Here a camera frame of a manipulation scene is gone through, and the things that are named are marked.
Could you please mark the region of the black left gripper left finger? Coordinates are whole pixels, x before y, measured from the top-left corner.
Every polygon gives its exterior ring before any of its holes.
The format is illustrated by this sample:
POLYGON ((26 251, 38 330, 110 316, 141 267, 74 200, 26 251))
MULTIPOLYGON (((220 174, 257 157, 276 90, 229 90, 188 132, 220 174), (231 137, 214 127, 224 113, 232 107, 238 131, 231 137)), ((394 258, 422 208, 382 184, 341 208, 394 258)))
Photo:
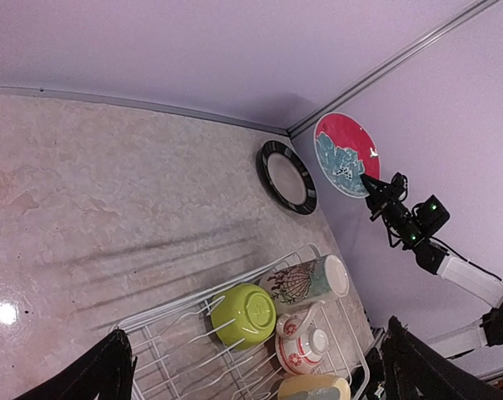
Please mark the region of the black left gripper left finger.
POLYGON ((116 328, 56 376, 20 399, 130 399, 137 358, 116 328))

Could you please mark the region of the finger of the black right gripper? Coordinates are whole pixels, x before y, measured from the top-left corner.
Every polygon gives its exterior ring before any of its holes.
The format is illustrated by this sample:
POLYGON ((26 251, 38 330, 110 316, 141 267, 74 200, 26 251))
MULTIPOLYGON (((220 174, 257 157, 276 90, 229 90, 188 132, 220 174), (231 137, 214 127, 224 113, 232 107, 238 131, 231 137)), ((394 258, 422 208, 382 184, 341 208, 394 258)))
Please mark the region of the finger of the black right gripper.
POLYGON ((370 196, 380 196, 383 191, 387 189, 386 182, 382 182, 381 180, 369 176, 365 173, 361 175, 361 182, 370 196))

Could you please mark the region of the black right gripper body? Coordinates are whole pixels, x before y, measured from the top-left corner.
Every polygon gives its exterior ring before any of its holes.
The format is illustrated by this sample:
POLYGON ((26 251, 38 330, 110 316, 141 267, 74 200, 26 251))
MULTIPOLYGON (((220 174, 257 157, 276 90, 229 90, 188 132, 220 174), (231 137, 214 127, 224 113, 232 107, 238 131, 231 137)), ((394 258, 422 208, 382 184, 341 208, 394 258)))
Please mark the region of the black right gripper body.
POLYGON ((389 223, 407 223, 410 219, 410 211, 403 204, 407 193, 407 177, 397 172, 380 196, 370 196, 368 193, 366 205, 371 212, 370 220, 375 222, 382 217, 389 223))

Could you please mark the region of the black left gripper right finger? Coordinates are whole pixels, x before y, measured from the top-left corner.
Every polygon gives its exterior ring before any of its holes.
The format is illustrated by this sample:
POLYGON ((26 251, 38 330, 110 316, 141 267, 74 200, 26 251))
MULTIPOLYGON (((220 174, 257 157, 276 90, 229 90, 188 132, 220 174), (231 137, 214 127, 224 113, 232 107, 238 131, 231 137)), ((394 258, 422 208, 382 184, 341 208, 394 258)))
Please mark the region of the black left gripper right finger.
POLYGON ((503 399, 503 391, 443 358, 395 316, 382 343, 382 362, 388 399, 503 399))

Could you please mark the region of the red and teal plate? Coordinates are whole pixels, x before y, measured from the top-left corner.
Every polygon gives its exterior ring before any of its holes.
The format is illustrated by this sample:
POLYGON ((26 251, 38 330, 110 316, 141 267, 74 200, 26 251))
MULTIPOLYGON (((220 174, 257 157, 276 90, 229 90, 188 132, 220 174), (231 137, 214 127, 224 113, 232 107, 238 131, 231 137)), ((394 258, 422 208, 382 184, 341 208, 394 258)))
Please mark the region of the red and teal plate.
POLYGON ((323 115, 314 129, 319 166, 329 183, 350 198, 368 195, 361 175, 381 177, 381 162, 370 134, 355 119, 340 112, 323 115))

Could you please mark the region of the black rimmed cream plate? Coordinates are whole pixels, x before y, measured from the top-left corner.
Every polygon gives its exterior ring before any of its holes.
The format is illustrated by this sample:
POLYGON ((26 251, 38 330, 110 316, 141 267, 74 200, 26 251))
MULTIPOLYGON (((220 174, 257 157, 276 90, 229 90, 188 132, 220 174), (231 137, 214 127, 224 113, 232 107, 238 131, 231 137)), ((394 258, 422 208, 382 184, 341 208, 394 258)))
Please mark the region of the black rimmed cream plate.
POLYGON ((265 142, 256 153, 256 171, 265 190, 284 208, 301 215, 315 211, 317 195, 311 174, 286 144, 265 142))

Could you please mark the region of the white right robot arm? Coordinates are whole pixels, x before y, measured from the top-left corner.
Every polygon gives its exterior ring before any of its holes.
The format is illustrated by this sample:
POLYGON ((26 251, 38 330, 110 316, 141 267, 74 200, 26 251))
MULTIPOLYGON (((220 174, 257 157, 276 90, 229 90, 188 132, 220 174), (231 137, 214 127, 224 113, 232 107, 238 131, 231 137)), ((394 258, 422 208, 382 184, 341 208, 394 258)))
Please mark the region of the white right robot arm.
POLYGON ((454 283, 488 304, 490 311, 474 322, 431 339, 428 346, 444 358, 458 358, 479 348, 503 345, 503 278, 435 237, 450 219, 450 213, 434 195, 413 208, 405 206, 407 177, 396 173, 383 182, 365 173, 361 182, 367 190, 370 220, 381 219, 391 248, 402 245, 415 254, 416 264, 432 275, 454 283))

